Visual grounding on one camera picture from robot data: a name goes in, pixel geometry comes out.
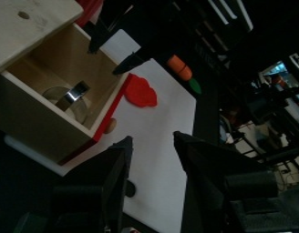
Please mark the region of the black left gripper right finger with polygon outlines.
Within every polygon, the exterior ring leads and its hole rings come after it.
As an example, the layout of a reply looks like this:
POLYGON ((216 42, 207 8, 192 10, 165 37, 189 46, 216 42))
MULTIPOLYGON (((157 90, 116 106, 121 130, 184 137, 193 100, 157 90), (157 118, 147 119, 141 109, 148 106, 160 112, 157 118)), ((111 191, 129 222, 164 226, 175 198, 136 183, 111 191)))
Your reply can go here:
POLYGON ((271 170, 228 148, 176 131, 173 147, 192 183, 204 233, 247 233, 232 201, 272 198, 278 185, 271 170))

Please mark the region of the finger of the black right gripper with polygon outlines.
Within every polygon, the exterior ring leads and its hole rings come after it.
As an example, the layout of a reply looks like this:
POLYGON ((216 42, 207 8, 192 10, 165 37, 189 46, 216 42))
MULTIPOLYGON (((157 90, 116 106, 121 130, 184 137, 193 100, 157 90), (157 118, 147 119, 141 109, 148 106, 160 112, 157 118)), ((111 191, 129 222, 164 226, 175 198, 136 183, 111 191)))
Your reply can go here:
POLYGON ((88 52, 96 54, 109 35, 109 29, 101 19, 89 25, 88 34, 90 36, 88 52))
POLYGON ((151 58, 148 53, 135 52, 120 62, 113 70, 115 75, 127 73, 131 69, 140 66, 151 58))

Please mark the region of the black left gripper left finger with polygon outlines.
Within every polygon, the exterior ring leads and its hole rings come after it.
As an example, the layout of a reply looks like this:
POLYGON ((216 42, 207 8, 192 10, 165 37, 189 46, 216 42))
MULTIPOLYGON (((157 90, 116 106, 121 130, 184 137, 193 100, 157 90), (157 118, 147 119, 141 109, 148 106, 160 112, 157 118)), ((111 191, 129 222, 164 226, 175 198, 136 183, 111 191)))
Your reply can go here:
POLYGON ((132 137, 82 162, 53 188, 45 233, 120 233, 132 137))

